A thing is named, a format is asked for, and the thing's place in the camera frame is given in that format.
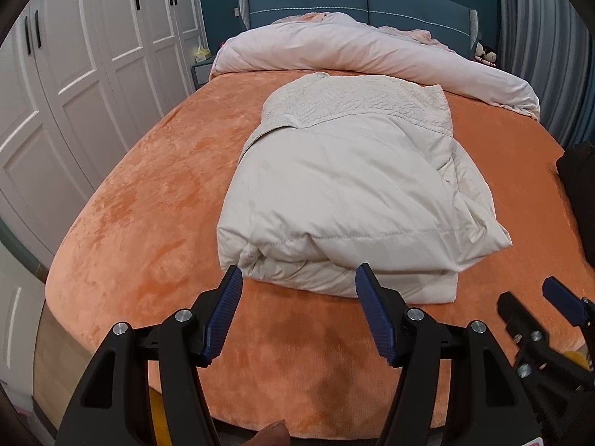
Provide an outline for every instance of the headboard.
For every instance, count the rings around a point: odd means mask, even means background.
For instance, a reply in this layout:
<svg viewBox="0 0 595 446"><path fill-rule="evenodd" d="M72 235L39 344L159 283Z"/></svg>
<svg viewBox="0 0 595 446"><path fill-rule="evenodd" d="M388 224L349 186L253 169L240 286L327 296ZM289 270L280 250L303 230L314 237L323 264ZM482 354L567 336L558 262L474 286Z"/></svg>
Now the headboard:
<svg viewBox="0 0 595 446"><path fill-rule="evenodd" d="M307 12L342 12L373 26L424 29L460 55L472 59L477 12L450 0L238 0L245 29Z"/></svg>

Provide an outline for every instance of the curtain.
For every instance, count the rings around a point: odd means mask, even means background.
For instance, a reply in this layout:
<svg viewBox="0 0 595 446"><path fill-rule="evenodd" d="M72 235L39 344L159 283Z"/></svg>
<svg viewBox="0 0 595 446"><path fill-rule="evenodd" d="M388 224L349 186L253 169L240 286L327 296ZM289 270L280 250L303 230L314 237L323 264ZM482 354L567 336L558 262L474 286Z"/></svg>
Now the curtain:
<svg viewBox="0 0 595 446"><path fill-rule="evenodd" d="M498 67L539 97L541 124L562 147L595 130L593 40L568 0L501 0Z"/></svg>

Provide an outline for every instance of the hand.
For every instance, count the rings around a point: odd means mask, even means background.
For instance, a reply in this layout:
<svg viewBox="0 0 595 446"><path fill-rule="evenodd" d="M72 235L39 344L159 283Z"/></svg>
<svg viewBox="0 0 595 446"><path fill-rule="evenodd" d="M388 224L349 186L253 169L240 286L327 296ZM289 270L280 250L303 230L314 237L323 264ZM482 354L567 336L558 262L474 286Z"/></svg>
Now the hand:
<svg viewBox="0 0 595 446"><path fill-rule="evenodd" d="M243 446L290 446L290 436L285 420L269 424Z"/></svg>

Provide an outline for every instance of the nightstand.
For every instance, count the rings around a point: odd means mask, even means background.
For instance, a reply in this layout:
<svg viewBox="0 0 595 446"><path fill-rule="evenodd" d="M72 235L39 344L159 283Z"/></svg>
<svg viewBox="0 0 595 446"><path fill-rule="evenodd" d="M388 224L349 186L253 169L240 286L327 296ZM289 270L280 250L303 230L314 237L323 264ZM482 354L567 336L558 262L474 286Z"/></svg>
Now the nightstand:
<svg viewBox="0 0 595 446"><path fill-rule="evenodd" d="M191 67L192 80L194 80L194 88L196 90L200 89L209 81L210 68L213 67L214 60L215 57L212 56L207 58L206 61L199 62Z"/></svg>

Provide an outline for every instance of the wooden floor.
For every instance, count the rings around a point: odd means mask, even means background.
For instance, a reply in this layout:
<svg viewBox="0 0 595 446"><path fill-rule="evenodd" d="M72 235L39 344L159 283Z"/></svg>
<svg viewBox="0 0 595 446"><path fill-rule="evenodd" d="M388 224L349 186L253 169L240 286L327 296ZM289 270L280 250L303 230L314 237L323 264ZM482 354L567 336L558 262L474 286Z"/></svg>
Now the wooden floor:
<svg viewBox="0 0 595 446"><path fill-rule="evenodd" d="M56 429L90 360L91 354L44 305L35 345L33 398Z"/></svg>

